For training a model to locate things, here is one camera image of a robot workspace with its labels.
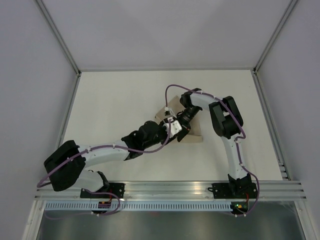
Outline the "beige cloth napkin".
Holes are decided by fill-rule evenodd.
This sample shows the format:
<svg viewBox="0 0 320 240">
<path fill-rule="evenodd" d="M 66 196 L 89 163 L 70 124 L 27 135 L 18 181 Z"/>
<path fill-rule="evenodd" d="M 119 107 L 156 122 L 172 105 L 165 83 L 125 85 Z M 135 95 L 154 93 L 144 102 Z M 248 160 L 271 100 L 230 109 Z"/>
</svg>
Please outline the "beige cloth napkin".
<svg viewBox="0 0 320 240">
<path fill-rule="evenodd" d="M 175 114 L 183 111 L 185 108 L 180 103 L 180 98 L 176 95 L 168 102 L 168 107 L 173 110 Z M 155 121 L 159 124 L 165 118 L 165 109 L 162 107 L 155 114 Z M 203 136 L 200 126 L 200 120 L 198 116 L 195 116 L 190 122 L 190 132 L 180 141 L 180 143 L 184 144 L 196 144 L 203 142 Z"/>
</svg>

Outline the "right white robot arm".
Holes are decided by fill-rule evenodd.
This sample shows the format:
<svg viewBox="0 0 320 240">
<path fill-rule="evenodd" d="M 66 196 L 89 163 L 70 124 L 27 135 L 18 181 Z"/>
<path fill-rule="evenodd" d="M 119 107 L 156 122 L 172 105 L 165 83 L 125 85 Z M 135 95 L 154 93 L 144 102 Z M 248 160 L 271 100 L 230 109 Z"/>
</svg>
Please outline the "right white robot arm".
<svg viewBox="0 0 320 240">
<path fill-rule="evenodd" d="M 190 122 L 199 111 L 206 110 L 214 132 L 221 137 L 228 161 L 228 184 L 221 186 L 212 184 L 208 190 L 216 198 L 257 198 L 259 186 L 252 182 L 253 173 L 246 168 L 243 160 L 241 140 L 246 137 L 243 131 L 243 118 L 235 100 L 231 96 L 219 99 L 200 93 L 199 88 L 187 91 L 181 95 L 180 104 L 184 110 L 177 114 L 177 120 L 182 130 L 176 139 L 180 142 L 191 131 Z"/>
</svg>

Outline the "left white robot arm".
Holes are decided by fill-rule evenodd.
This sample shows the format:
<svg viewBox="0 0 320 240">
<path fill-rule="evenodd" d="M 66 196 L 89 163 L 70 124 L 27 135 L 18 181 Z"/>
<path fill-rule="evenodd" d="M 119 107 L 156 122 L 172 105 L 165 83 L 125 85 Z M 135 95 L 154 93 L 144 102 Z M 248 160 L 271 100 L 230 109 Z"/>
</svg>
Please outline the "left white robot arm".
<svg viewBox="0 0 320 240">
<path fill-rule="evenodd" d="M 138 158 L 151 153 L 150 148 L 155 145 L 163 148 L 173 140 L 181 141 L 190 129 L 190 124 L 170 117 L 161 123 L 147 121 L 138 130 L 113 143 L 85 146 L 68 140 L 44 161 L 47 179 L 56 192 L 75 187 L 104 198 L 110 184 L 102 172 L 92 171 L 91 167 Z"/>
</svg>

